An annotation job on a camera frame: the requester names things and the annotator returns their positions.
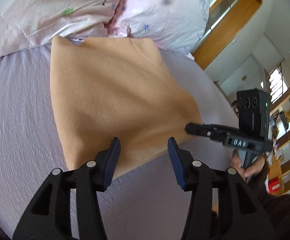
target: green flower pattern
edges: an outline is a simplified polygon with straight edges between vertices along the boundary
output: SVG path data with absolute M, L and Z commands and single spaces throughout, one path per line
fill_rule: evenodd
M 68 15 L 68 14 L 71 14 L 73 11 L 74 11 L 73 8 L 67 8 L 67 9 L 65 9 L 65 10 L 63 11 L 63 14 L 64 14 L 64 15 Z

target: red box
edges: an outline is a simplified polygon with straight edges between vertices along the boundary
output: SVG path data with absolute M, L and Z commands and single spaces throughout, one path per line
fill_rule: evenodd
M 281 185 L 280 185 L 279 178 L 271 179 L 268 182 L 268 188 L 269 188 L 270 194 L 273 194 L 274 192 L 280 190 L 280 187 Z

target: pink pillowcase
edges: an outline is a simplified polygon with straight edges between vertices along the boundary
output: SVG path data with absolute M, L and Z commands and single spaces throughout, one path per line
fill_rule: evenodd
M 208 16 L 209 0 L 120 0 L 108 37 L 151 38 L 160 49 L 192 58 Z

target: window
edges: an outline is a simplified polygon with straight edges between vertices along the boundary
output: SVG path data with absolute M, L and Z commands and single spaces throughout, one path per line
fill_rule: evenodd
M 274 103 L 286 91 L 287 85 L 282 76 L 282 68 L 276 68 L 270 75 L 271 102 Z
M 206 37 L 211 33 L 215 26 L 225 17 L 225 15 L 233 8 L 239 0 L 223 0 L 210 13 L 204 36 L 201 38 L 196 48 L 203 43 Z

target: dark sweater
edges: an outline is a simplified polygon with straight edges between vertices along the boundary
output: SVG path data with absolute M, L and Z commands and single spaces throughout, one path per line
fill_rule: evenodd
M 252 177 L 249 185 L 271 220 L 277 239 L 290 240 L 290 195 L 275 197 L 267 193 L 264 183 L 268 171 L 269 167 L 265 164 L 260 174 Z M 210 236 L 215 236 L 217 224 L 217 215 L 213 213 Z

